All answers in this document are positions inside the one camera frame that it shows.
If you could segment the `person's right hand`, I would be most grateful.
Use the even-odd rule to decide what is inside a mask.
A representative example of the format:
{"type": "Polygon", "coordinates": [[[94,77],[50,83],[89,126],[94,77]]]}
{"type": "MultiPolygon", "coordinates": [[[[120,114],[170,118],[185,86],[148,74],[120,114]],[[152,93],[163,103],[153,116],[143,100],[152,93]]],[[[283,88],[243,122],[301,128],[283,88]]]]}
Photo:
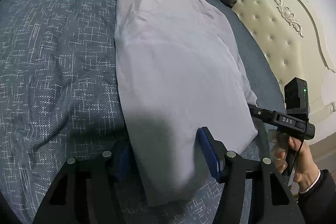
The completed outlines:
{"type": "Polygon", "coordinates": [[[299,150],[293,181],[299,186],[299,192],[305,193],[317,182],[321,171],[313,161],[309,146],[298,139],[288,136],[285,133],[280,133],[276,130],[268,131],[268,139],[274,144],[271,150],[273,162],[280,173],[283,173],[287,167],[286,153],[288,147],[295,151],[299,150]]]}

